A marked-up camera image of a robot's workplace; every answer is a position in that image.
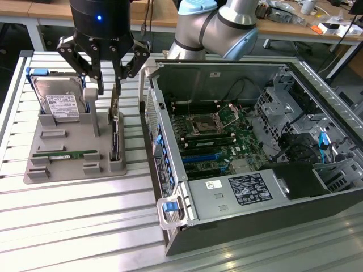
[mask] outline blue pcie slot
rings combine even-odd
[[[213,155],[205,155],[191,158],[183,158],[183,163],[198,163],[198,162],[208,162],[211,160],[217,160],[220,157],[220,153],[216,153]]]

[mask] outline green circuit board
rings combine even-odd
[[[189,180],[257,171],[268,159],[241,110],[170,115]]]

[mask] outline white table leg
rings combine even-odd
[[[265,43],[263,44],[263,48],[269,49],[270,48],[270,44],[271,44],[271,40],[270,39],[266,39],[265,40]]]
[[[356,50],[359,45],[352,45],[348,51],[342,56],[340,61],[334,66],[334,68],[330,71],[326,79],[330,79],[334,76],[334,74],[339,70],[339,68],[343,65],[343,63],[351,56],[351,54]]]
[[[37,19],[26,22],[28,33],[35,51],[47,51],[43,36],[40,31],[40,25]]]

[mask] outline aluminum extrusion table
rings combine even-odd
[[[361,271],[363,203],[331,218],[165,257],[138,112],[138,79],[128,79],[120,99],[126,176],[24,184],[39,110],[25,68],[71,68],[54,52],[21,56],[0,114],[1,271]],[[102,63],[102,72],[99,111],[110,104],[111,63]]]

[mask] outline blue drive latch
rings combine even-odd
[[[178,211],[179,206],[177,201],[166,202],[163,205],[164,212],[170,213],[172,211]]]
[[[322,154],[323,163],[325,163],[325,153],[324,151],[329,148],[330,142],[328,139],[328,135],[325,132],[320,132],[319,134],[319,150],[320,154]]]

